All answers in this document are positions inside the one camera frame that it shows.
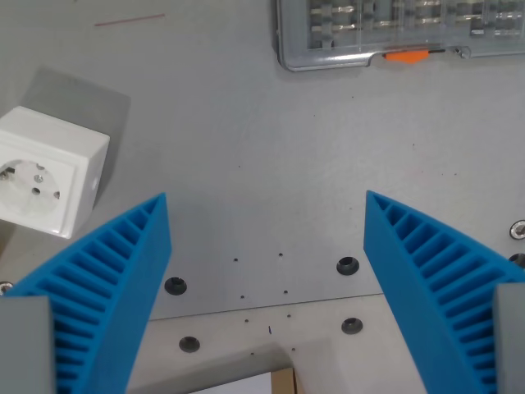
orange latch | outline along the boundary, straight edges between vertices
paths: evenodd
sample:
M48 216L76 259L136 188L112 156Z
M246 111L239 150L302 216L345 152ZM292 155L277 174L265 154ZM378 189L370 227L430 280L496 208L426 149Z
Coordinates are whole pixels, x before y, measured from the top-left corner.
M392 62L414 64L428 57L428 51L410 51L387 53L385 59Z

gray metal work surface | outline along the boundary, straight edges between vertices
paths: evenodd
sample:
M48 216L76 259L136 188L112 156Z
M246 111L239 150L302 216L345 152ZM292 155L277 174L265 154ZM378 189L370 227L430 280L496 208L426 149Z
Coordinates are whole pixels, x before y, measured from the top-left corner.
M272 48L269 1L41 3L38 13L0 6L0 110L19 103L43 65L130 97L83 234L168 193L165 279L188 290L161 289L153 318L381 292L363 252L367 189L507 257L520 251L509 227L525 215L523 57L378 58L293 74ZM60 11L46 11L52 3ZM10 236L0 281L69 244L6 223L0 231ZM360 262L351 277L336 271L345 256Z

screw hole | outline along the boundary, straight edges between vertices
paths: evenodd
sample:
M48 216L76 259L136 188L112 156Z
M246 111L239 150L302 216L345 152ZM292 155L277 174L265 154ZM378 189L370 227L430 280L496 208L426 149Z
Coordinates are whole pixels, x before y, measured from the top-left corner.
M186 285L184 279L179 277L170 277L164 282L164 290L166 290L172 296L180 296L186 293L186 290L188 290L188 285Z
M341 324L341 330L348 335L354 335L363 329L363 322L358 318L347 318Z
M200 349L200 342L195 337L184 337L179 341L179 347L185 353L194 353Z
M520 268L525 268L525 254L524 253L517 253L510 256L509 261L512 261L514 264L516 264Z
M337 263L337 272L341 275L354 275L359 270L359 261L353 257L344 257Z

scratch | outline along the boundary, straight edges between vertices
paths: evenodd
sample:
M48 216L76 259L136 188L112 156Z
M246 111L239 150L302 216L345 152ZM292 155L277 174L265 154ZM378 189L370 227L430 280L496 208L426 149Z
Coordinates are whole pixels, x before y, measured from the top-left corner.
M139 18L121 19L119 21L111 21L111 22L101 22L101 23L95 23L95 27L117 25L117 24L120 24L120 23L128 23L128 22L146 21L147 19L163 18L164 16L166 16L166 14L141 16Z

electrical socket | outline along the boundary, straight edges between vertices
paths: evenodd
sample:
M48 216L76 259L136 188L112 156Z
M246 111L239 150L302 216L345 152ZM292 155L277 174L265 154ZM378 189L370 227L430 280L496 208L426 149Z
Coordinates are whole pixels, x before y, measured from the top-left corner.
M0 118L0 219L71 238L88 219L109 137L17 107Z

